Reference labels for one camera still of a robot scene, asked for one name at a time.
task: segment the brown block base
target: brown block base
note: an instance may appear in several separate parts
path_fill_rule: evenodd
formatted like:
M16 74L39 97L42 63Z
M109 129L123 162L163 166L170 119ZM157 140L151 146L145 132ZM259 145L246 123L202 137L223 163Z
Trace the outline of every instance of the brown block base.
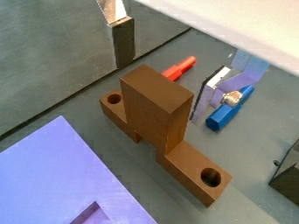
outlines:
M209 207L231 181L230 174L185 141L157 161Z
M111 91L99 99L99 102L109 119L126 132L131 139L139 143L143 138L127 125L127 113L121 90Z

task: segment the purple mat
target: purple mat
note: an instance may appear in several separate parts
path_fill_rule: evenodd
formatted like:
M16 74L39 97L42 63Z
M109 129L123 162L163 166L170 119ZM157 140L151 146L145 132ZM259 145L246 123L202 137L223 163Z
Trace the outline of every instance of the purple mat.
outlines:
M0 153L0 223L81 220L157 223L60 116Z

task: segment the brown wooden block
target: brown wooden block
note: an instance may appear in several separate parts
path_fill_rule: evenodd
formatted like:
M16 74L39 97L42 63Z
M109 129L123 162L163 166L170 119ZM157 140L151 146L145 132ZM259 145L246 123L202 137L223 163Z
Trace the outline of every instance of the brown wooden block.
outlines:
M101 99L101 106L106 116L117 124L117 126L126 132L131 139L139 143L143 139L134 129L127 125L127 113L121 90L115 90L106 94Z
M185 141L157 161L209 207L231 181L230 174Z
M183 140L193 92L141 66L121 78L129 125L163 153Z

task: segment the gray floor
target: gray floor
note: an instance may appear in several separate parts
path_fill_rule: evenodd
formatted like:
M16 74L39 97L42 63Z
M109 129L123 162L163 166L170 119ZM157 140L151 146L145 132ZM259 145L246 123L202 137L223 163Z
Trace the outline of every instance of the gray floor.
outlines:
M191 30L125 70L103 78L30 125L2 140L4 150L63 115L145 209L162 224L286 223L299 221L299 208L269 185L299 137L299 79L271 67L234 121L221 133L189 124L187 141L230 172L234 179L210 208L193 197L155 162L155 148L135 144L105 117L99 97L119 88L118 78L142 64L163 71L186 56L197 66L179 79L195 94L205 78L229 65L237 49Z
M141 57L189 26L125 2ZM97 0L0 1L0 136L115 70Z

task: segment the red object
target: red object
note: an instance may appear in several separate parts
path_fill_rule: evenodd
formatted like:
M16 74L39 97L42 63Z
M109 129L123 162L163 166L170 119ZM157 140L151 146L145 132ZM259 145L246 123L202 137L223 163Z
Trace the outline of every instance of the red object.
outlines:
M187 59L185 59L178 65L171 66L165 72L163 76L171 80L175 81L181 78L183 73L193 67L195 64L197 59L194 56L190 56Z

